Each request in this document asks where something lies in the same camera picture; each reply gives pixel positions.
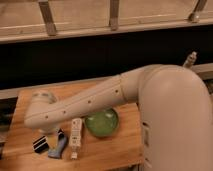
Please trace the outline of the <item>white suction gripper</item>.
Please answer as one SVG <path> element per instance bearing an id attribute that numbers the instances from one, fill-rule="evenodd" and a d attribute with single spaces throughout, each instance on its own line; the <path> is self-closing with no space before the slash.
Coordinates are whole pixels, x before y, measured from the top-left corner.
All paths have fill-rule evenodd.
<path id="1" fill-rule="evenodd" d="M 46 136 L 46 141 L 51 149 L 55 149 L 58 146 L 59 135 L 56 134 L 60 130 L 59 127 L 53 127 L 48 129 L 39 129 L 39 132 Z"/>

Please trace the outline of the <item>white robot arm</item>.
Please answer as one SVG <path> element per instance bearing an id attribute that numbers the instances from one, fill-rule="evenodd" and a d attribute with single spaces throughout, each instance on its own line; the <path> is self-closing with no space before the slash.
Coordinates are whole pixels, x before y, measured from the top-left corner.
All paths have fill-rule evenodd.
<path id="1" fill-rule="evenodd" d="M 141 114 L 143 171 L 213 171 L 213 103 L 203 80 L 183 66 L 137 68 L 61 101 L 35 92 L 24 123 L 51 134 L 61 122 L 127 103 Z"/>

